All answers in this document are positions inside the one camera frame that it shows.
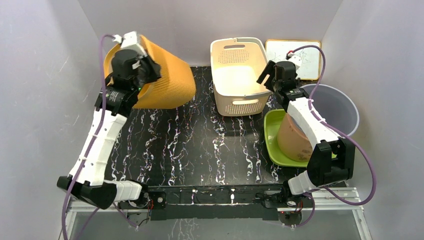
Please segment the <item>cream perforated basket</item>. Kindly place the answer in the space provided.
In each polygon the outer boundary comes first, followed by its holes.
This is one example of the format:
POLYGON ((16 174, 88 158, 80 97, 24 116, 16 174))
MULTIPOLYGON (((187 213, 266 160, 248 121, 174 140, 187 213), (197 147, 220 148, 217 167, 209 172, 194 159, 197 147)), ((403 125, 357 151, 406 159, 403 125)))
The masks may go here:
POLYGON ((256 115, 271 92, 257 83, 267 65, 263 43, 256 37, 214 40, 210 66, 217 111, 224 117, 256 115))

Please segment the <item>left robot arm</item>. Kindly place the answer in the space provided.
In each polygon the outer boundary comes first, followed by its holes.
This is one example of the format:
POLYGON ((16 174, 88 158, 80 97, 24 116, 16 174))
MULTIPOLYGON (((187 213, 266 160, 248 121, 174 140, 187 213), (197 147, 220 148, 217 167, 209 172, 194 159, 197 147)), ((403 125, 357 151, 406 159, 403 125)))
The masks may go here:
POLYGON ((102 81, 95 102, 93 121, 81 154, 57 187, 67 196, 107 209, 112 204, 130 201, 137 208, 149 203, 146 185, 135 180, 105 179, 112 148, 145 84, 161 77, 161 67, 147 53, 132 49, 118 50, 111 59, 112 73, 102 81))

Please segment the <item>orange mesh basket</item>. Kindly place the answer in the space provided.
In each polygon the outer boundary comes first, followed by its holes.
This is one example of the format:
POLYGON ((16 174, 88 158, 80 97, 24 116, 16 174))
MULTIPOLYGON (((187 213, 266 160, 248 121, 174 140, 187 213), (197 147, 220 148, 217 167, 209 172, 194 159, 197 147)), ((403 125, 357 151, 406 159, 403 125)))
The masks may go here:
POLYGON ((196 83, 187 62, 139 35, 141 46, 160 65, 161 78, 146 84, 138 94, 134 109, 174 109, 189 102, 196 94, 196 83))

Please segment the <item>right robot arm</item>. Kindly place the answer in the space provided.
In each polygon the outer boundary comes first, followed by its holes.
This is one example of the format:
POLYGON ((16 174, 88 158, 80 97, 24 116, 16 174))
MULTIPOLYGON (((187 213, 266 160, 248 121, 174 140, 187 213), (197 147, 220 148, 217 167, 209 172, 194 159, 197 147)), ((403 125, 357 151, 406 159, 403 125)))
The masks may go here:
POLYGON ((315 111, 309 93, 297 87, 296 70, 296 64, 291 61, 270 60, 256 81, 274 93, 312 147, 306 170, 284 181, 281 192, 271 196, 288 207, 295 207, 302 195, 311 190, 351 179, 356 150, 350 140, 330 129, 315 111))

